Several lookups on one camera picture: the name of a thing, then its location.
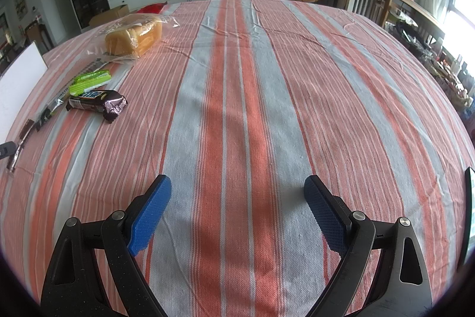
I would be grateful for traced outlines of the red snack bag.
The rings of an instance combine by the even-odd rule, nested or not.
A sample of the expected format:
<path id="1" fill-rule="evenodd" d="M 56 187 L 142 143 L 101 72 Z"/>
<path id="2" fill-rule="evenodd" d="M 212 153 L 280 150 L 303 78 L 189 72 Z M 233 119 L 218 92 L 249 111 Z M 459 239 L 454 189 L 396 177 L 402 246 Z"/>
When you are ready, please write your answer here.
<path id="1" fill-rule="evenodd" d="M 162 9 L 164 9 L 164 7 L 166 7 L 166 5 L 167 5 L 166 2 L 150 4 L 150 5 L 147 5 L 145 7 L 140 8 L 139 10 L 136 11 L 136 13 L 137 14 L 156 14 L 156 15 L 159 15 L 161 13 Z"/>

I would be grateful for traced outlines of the black smartphone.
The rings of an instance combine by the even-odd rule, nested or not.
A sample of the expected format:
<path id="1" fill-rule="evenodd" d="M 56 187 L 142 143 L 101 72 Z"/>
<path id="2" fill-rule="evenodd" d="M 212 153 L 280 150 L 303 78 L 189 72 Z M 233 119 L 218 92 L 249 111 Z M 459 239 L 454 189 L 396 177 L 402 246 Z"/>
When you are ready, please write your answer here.
<path id="1" fill-rule="evenodd" d="M 465 218 L 458 268 L 463 266 L 474 252 L 474 169 L 465 170 Z"/>

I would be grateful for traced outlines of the bagged toast bread loaf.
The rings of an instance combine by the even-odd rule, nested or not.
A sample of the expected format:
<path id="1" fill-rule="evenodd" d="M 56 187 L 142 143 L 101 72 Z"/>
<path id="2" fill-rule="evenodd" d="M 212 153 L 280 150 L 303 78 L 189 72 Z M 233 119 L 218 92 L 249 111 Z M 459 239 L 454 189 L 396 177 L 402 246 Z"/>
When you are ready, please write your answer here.
<path id="1" fill-rule="evenodd" d="M 85 53 L 116 61 L 136 60 L 179 27 L 179 21 L 170 15 L 130 14 L 101 26 Z"/>

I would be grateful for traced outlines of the dark chocolate cookie pack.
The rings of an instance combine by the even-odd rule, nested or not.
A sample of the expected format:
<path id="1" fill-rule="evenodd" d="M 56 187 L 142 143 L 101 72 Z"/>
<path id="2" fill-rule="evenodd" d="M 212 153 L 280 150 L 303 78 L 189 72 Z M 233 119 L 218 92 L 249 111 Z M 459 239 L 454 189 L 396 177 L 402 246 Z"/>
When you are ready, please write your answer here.
<path id="1" fill-rule="evenodd" d="M 66 109 L 99 113 L 108 123 L 112 123 L 127 105 L 127 99 L 115 90 L 93 90 L 70 97 Z"/>

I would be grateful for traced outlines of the cardboard box on floor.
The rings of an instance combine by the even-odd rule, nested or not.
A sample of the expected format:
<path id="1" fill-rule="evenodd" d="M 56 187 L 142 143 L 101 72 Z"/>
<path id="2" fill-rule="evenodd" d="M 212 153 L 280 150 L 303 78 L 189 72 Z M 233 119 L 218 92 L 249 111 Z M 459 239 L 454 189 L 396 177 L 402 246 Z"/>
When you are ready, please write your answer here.
<path id="1" fill-rule="evenodd" d="M 122 18 L 130 13 L 129 7 L 127 5 L 121 5 L 114 7 L 113 9 L 104 11 L 98 15 L 92 17 L 89 21 L 90 27 L 101 26 L 105 23 L 110 23 L 116 19 Z"/>

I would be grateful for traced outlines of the striped red grey tablecloth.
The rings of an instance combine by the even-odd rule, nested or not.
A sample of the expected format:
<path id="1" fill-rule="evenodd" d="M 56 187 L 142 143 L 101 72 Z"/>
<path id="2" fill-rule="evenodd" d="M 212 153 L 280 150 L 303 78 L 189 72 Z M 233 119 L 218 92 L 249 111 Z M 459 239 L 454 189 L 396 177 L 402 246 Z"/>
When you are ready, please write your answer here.
<path id="1" fill-rule="evenodd" d="M 451 283 L 474 146 L 443 89 L 367 18 L 292 1 L 172 5 L 113 123 L 60 111 L 1 172 L 1 251 L 38 298 L 66 219 L 101 220 L 157 175 L 172 198 L 138 255 L 170 316 L 304 316 L 337 267 L 309 175 L 374 220 L 407 216 L 434 298 Z"/>

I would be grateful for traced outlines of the white cardboard box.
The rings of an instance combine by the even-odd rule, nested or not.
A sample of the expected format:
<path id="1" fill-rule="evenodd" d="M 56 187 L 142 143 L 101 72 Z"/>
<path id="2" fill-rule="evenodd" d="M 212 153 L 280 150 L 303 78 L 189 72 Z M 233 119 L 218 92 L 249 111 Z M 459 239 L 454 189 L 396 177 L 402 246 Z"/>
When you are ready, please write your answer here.
<path id="1" fill-rule="evenodd" d="M 46 73 L 48 66 L 32 42 L 1 76 L 0 130 L 1 142 L 7 141 L 15 119 L 33 88 Z"/>

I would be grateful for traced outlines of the green snack pack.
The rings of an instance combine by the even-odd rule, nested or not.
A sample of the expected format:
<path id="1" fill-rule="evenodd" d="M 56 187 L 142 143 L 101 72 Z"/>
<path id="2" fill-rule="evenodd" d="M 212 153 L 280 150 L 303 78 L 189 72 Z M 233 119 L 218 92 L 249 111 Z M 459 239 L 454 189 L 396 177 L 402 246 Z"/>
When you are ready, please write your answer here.
<path id="1" fill-rule="evenodd" d="M 109 83 L 111 78 L 112 75 L 109 70 L 99 70 L 79 75 L 69 85 L 69 95 L 76 97 L 84 92 L 99 88 Z"/>

